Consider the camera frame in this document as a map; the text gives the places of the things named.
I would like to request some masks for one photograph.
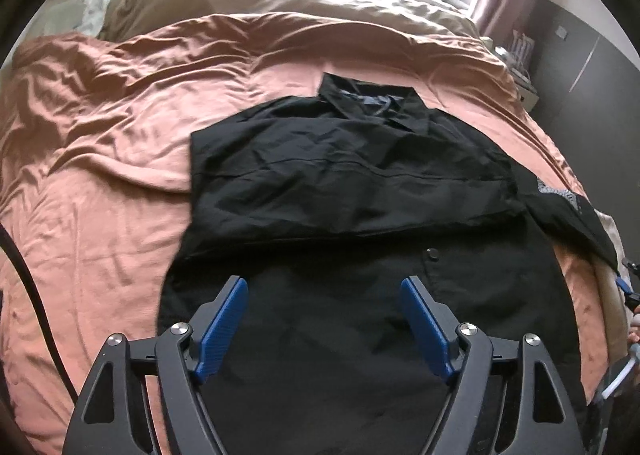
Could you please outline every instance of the bed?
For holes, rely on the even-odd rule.
[[[78,390],[110,333],[155,335],[162,281],[190,219],[190,133],[263,101],[314,95],[323,72],[412,86],[548,186],[584,193],[521,107],[507,69],[451,10],[416,0],[100,5],[99,31],[92,24],[25,41],[1,101],[0,218],[38,282]],[[615,223],[600,217],[620,260]],[[572,244],[554,250],[590,397],[626,352],[628,316],[609,268]],[[57,454],[72,405],[6,261],[0,289],[0,358],[15,420],[39,453]],[[150,399],[160,430],[153,386]]]

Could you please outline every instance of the black jacket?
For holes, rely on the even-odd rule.
[[[442,406],[398,306],[418,275],[460,321],[542,337],[585,407],[574,307],[546,233],[601,255],[583,197],[556,192],[411,88],[326,74],[191,136],[192,221],[159,329],[230,275],[250,302],[204,395],[233,455],[420,453]]]

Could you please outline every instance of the wall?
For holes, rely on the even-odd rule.
[[[600,0],[551,0],[596,29],[638,69],[640,57],[616,19]]]
[[[525,31],[536,40],[530,73],[540,94],[531,115],[593,206],[613,216],[627,256],[640,261],[640,70],[549,0],[534,0]]]

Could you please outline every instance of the gray wall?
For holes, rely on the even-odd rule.
[[[558,26],[568,31],[565,40]],[[530,72],[540,101],[532,117],[593,206],[613,216],[626,255],[640,261],[640,70],[549,0],[534,0],[525,32],[536,41]]]

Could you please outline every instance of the black cable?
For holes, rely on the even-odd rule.
[[[4,229],[4,226],[2,224],[0,224],[0,247],[2,247],[2,250],[13,264],[14,269],[18,272],[18,276],[20,276],[20,280],[22,281],[22,284],[24,285],[24,288],[29,295],[31,305],[33,306],[33,310],[36,313],[38,325],[40,325],[40,329],[42,330],[42,335],[44,337],[44,342],[47,345],[47,350],[51,355],[51,359],[53,360],[53,364],[55,365],[58,374],[60,374],[60,379],[62,379],[66,391],[68,391],[69,393],[69,397],[71,397],[71,400],[75,405],[78,401],[78,393],[76,392],[76,389],[71,382],[69,374],[66,372],[66,368],[62,362],[62,358],[60,358],[60,353],[58,352],[56,342],[53,339],[53,333],[51,332],[49,320],[47,319],[47,313],[44,310],[44,305],[40,298],[40,294],[38,293],[36,282],[34,281],[33,276],[31,276],[29,267],[27,267],[27,263],[24,261],[24,258],[20,254],[17,245],[15,245],[14,240],[11,238],[6,229]]]

